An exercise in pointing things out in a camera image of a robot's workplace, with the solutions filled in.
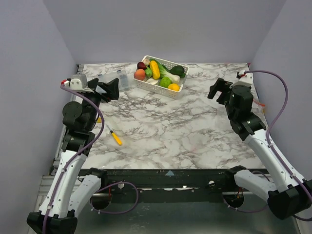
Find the aluminium extrusion rail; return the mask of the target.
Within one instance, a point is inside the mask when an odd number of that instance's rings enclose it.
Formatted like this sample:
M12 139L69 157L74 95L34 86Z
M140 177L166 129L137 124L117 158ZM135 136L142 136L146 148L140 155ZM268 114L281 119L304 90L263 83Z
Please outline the aluminium extrusion rail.
M65 130L65 126L62 124L62 121L61 121L61 132L60 132L60 135L59 135L59 138L58 138L58 143L57 143L57 147L56 147L56 150L55 150L55 154L52 158L52 162L49 166L49 169L48 169L48 172L45 173L43 176L42 176L42 179L41 179L41 182L40 182L40 186L39 186L39 191L38 191L38 196L37 196L37 200L36 200L36 204L35 204L35 207L34 207L34 212L37 212L39 210L39 207L40 205L42 204L42 202L44 201L44 198L45 198L45 195L41 195L40 193L40 190L43 188L43 183L44 183L44 180L47 178L47 177L51 177L51 178L54 178L54 175L55 175L55 167L54 167L54 162L56 159L59 158L59 153L60 153L60 148L61 148L61 144L62 144L62 138L66 132Z

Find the yellow toy lemon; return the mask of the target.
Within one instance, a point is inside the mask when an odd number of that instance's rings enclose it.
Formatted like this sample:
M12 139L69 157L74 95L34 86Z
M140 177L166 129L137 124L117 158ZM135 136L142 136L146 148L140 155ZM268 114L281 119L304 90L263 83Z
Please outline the yellow toy lemon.
M167 88L176 92L180 90L180 86L176 83L171 83Z

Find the dark green toy avocado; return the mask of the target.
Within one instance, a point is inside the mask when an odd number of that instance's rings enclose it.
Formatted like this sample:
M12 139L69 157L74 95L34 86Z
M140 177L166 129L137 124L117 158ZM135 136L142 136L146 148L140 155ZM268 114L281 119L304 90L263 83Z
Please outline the dark green toy avocado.
M170 69L170 73L177 76L182 76L185 73L184 67L177 65Z

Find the toy garlic bulb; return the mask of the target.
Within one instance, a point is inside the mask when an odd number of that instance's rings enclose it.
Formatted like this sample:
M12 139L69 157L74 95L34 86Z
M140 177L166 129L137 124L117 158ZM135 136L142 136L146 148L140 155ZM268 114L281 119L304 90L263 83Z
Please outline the toy garlic bulb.
M145 64L145 66L149 66L150 64L150 60L148 58L145 58L142 62Z

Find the toy bok choy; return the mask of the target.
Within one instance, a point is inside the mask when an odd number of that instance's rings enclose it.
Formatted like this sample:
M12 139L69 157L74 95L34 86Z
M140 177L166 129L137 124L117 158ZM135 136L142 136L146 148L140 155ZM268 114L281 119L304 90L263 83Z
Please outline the toy bok choy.
M178 84L180 82L180 77L178 75L174 75L170 72L168 72L162 64L160 64L155 59L150 58L150 65L152 65L152 62L156 63L158 65L160 78L168 77L172 83Z

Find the yellow toy corn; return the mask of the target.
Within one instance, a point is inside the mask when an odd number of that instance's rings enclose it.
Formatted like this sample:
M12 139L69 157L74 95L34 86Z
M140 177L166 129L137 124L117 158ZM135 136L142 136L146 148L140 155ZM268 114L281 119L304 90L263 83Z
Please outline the yellow toy corn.
M158 80L160 78L160 70L158 67L158 63L154 60L151 60L149 66L152 71L153 79Z

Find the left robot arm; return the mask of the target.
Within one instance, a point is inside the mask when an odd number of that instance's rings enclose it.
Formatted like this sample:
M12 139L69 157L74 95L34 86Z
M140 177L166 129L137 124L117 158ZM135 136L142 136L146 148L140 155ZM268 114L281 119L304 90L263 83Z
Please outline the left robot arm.
M107 172L95 168L89 170L77 189L74 186L92 145L100 137L92 132L98 119L101 120L100 132L104 130L105 120L99 105L119 98L118 85L118 78L104 83L98 78L88 81L85 75L74 75L62 81L61 89L82 98L82 102L71 101L63 107L65 135L58 169L39 210L31 212L27 218L27 224L35 233L73 234L78 216L92 195L107 189Z

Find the white perforated plastic basket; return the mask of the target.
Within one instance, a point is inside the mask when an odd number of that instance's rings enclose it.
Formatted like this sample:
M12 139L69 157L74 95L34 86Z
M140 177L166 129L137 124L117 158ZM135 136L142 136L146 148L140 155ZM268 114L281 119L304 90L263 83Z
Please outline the white perforated plastic basket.
M189 71L186 65L145 55L137 64L133 80L138 88L177 99Z

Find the lime green toy fruit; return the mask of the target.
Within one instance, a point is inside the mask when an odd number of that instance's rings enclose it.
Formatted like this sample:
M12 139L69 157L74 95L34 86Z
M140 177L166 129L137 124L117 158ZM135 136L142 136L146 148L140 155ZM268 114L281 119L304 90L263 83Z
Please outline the lime green toy fruit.
M167 88L171 83L172 82L168 77L163 77L159 82L159 86Z

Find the light green toy vegetable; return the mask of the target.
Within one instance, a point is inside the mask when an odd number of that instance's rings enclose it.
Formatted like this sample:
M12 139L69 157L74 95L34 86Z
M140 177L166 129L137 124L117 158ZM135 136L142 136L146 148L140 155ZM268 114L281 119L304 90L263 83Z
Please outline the light green toy vegetable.
M146 67L146 69L145 69L145 76L146 76L146 78L151 78L152 75L153 75L152 70L149 67Z

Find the clear orange zip bag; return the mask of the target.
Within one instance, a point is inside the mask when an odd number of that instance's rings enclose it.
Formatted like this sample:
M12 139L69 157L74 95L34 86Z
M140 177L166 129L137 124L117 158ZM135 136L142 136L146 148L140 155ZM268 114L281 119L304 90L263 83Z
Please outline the clear orange zip bag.
M252 109L259 112L259 113L265 113L266 112L266 105L263 103L260 103L259 100L253 99Z

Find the clear plastic parts box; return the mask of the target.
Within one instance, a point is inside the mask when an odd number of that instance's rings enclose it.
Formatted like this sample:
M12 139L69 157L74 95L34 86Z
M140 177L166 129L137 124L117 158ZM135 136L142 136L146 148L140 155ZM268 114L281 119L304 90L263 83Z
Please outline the clear plastic parts box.
M115 78L119 79L118 88L120 91L126 91L130 89L130 82L125 70L117 70L116 72L98 74L97 78L99 82L108 83Z

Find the white toy mushroom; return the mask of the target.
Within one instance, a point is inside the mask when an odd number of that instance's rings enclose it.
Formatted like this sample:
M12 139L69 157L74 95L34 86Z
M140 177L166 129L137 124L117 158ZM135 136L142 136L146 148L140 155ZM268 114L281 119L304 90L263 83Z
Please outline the white toy mushroom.
M158 79L149 78L149 79L146 80L146 82L149 83L149 84L157 85L158 84Z

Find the toy peach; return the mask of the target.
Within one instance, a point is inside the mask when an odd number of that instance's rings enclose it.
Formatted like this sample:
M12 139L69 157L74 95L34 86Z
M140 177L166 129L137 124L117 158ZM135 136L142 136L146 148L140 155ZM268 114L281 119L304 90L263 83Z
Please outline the toy peach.
M134 73L134 79L137 80L145 80L146 78L146 73L145 70L143 69L137 69Z

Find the yellow handled screwdriver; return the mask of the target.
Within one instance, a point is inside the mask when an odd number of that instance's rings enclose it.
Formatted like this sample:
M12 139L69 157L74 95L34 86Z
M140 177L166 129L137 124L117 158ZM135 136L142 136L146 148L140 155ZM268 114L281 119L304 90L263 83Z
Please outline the yellow handled screwdriver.
M122 145L122 142L121 140L119 139L119 137L116 135L116 133L114 132L114 130L109 126L107 125L107 128L109 129L110 131L110 134L112 135L112 137L114 138L114 140L116 141L116 143L121 146Z

